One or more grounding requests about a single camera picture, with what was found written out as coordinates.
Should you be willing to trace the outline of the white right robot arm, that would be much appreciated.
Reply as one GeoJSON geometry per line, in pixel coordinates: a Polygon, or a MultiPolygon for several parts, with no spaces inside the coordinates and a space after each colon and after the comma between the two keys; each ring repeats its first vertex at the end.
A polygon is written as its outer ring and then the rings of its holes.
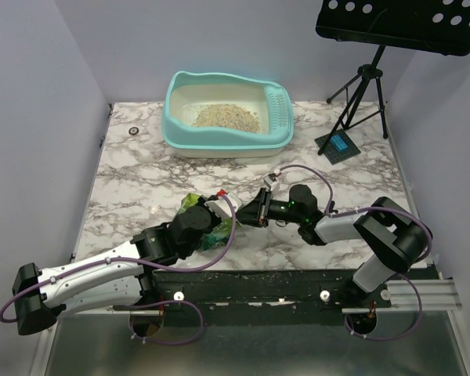
{"type": "Polygon", "coordinates": [[[406,273],[425,257],[432,233],[419,219],[387,197],[370,207],[327,214],[307,185],[290,188],[288,199],[273,199],[261,188],[256,197],[237,210],[238,222],[266,227],[270,220],[294,223],[298,234],[310,245],[324,246],[343,240],[363,240],[373,255],[352,275],[345,286],[345,299],[355,307],[373,298],[373,291],[397,273],[406,273]]]}

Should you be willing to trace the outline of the green cat litter bag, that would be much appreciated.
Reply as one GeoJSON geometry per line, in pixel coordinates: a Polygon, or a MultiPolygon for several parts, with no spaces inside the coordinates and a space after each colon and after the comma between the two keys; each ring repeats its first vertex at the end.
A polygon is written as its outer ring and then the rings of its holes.
{"type": "MultiPolygon", "coordinates": [[[[201,196],[196,193],[188,193],[182,200],[177,214],[182,214],[186,209],[193,207],[201,196]]],[[[201,240],[200,251],[212,250],[226,246],[232,228],[232,219],[229,216],[223,219],[209,234],[205,234],[201,240]]]]}

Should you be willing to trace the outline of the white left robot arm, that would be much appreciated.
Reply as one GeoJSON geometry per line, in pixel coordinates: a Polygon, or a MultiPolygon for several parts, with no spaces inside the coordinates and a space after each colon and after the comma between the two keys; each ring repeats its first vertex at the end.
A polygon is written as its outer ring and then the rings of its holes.
{"type": "Polygon", "coordinates": [[[30,262],[18,269],[13,283],[13,306],[18,334],[37,334],[60,317],[103,308],[133,306],[150,309],[158,291],[146,282],[156,269],[176,271],[179,260],[198,250],[206,235],[230,220],[228,240],[234,239],[240,207],[226,195],[199,200],[172,221],[146,228],[131,240],[79,262],[39,268],[30,262]]]}

